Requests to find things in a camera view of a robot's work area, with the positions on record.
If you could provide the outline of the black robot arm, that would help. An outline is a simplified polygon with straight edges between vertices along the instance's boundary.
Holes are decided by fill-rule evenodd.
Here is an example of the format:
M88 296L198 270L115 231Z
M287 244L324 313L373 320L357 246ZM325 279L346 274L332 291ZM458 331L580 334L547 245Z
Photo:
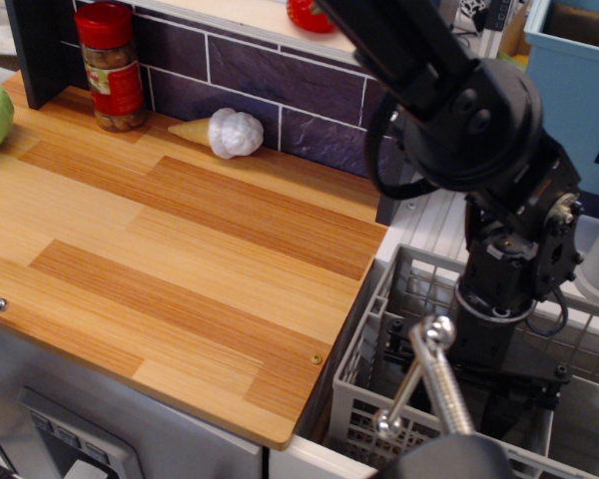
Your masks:
M538 91L514 66L465 50L428 1L321 1L384 88L364 159L395 200L439 189L466 199L469 258L454 293L460 378L488 394L480 431L502 438L526 409L554 408L567 368L515 335L561 299L575 245L579 175L543 127Z

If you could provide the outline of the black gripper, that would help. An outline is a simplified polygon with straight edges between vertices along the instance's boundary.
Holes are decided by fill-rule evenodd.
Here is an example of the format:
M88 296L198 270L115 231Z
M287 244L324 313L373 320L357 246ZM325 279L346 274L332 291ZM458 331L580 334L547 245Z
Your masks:
M487 322L462 308L449 317L456 338L447 357L457 380L486 397L480 433L503 439L526 409L556 408L562 387L572 380L567 366L521 339L514 323Z

